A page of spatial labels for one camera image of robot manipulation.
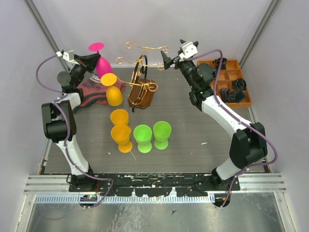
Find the yellow plastic wine glass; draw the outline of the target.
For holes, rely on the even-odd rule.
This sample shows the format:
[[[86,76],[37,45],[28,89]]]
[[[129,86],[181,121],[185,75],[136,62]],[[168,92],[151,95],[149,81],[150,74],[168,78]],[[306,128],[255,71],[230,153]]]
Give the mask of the yellow plastic wine glass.
[[[119,106],[123,102],[121,90],[114,85],[117,80],[117,76],[113,73],[106,73],[101,77],[101,83],[108,87],[106,90],[106,98],[108,104],[111,106]]]

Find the pink plastic wine glass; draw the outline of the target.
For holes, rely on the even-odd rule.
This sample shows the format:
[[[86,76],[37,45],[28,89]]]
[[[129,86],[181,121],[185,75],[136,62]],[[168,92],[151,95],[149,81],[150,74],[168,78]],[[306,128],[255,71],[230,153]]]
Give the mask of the pink plastic wine glass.
[[[100,51],[104,48],[104,43],[96,42],[91,44],[88,49],[93,52],[97,52],[100,55]],[[111,64],[107,61],[106,58],[101,56],[96,66],[98,79],[107,73],[113,73]]]

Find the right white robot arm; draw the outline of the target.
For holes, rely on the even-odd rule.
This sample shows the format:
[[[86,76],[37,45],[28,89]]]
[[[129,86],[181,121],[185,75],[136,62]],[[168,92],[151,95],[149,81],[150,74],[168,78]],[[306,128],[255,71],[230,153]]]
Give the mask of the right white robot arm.
[[[232,138],[228,159],[211,172],[212,186],[223,190],[231,177],[267,155],[265,128],[261,123],[253,124],[243,119],[214,95],[211,83],[215,70],[212,66],[206,63],[196,66],[190,60],[169,58],[164,52],[161,55],[165,69],[174,65],[186,79],[191,88],[189,99],[192,105],[211,116]]]

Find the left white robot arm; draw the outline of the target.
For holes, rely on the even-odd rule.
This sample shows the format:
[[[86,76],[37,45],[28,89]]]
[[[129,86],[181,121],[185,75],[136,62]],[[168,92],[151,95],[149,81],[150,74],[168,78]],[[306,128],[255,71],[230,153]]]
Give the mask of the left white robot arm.
[[[56,56],[74,66],[57,75],[61,86],[60,97],[41,106],[43,132],[64,154],[70,166],[70,186],[76,190],[93,191],[97,187],[97,180],[78,146],[73,110],[81,105],[84,98],[83,91],[78,86],[86,72],[92,73],[95,70],[100,54],[79,56],[73,51],[58,51]]]

